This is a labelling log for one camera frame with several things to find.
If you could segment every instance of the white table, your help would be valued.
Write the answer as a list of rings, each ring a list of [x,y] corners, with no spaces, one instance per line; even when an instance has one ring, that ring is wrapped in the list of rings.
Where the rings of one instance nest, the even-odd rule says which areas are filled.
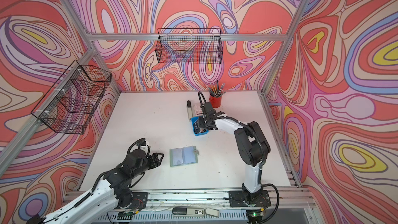
[[[195,136],[188,121],[187,100],[199,102],[197,92],[122,93],[80,190],[90,189],[100,173],[122,162],[128,147],[142,137],[149,142],[151,153],[164,153],[164,159],[160,167],[146,172],[134,190],[241,187],[246,164],[235,137],[221,130]],[[227,92],[216,110],[260,125],[271,147],[261,182],[290,186],[257,92]],[[198,163],[170,167],[170,149],[186,146],[196,146]]]

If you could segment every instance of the red pen holder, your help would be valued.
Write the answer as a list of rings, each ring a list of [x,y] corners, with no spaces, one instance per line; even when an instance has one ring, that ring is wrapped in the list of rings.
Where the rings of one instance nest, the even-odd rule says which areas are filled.
[[[221,98],[222,98],[222,96],[220,96],[220,97],[213,97],[213,96],[210,96],[210,98],[209,98],[209,102],[211,103],[211,105],[213,106],[213,108],[217,108],[217,107],[220,107],[221,106]]]

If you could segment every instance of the black wire mesh basket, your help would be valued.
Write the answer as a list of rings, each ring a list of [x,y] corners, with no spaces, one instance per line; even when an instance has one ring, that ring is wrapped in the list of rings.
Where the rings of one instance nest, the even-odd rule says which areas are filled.
[[[159,28],[158,63],[221,64],[222,41],[219,28]]]
[[[92,65],[78,65],[40,115],[34,115],[34,109],[31,113],[54,132],[83,134],[111,79],[108,71]]]

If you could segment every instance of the calculator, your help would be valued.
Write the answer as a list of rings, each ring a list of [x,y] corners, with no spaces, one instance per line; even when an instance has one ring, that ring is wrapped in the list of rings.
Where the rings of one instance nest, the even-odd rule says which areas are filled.
[[[200,108],[200,103],[194,103],[192,107],[192,116],[193,117],[198,117],[202,116],[202,109]]]

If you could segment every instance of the colorful swirl wallpaper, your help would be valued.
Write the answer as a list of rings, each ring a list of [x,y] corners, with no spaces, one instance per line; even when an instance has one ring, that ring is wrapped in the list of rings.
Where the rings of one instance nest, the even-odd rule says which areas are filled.
[[[300,0],[72,0],[92,33],[157,33],[212,28],[223,33],[286,33]],[[280,42],[224,42],[222,64],[157,64],[154,41],[97,41],[121,91],[259,90]]]
[[[398,223],[398,0],[311,0],[267,88],[329,224]]]
[[[0,151],[85,51],[59,0],[0,0]],[[61,206],[82,176],[117,95],[106,91],[84,135],[39,127],[0,178],[0,223],[26,223]]]

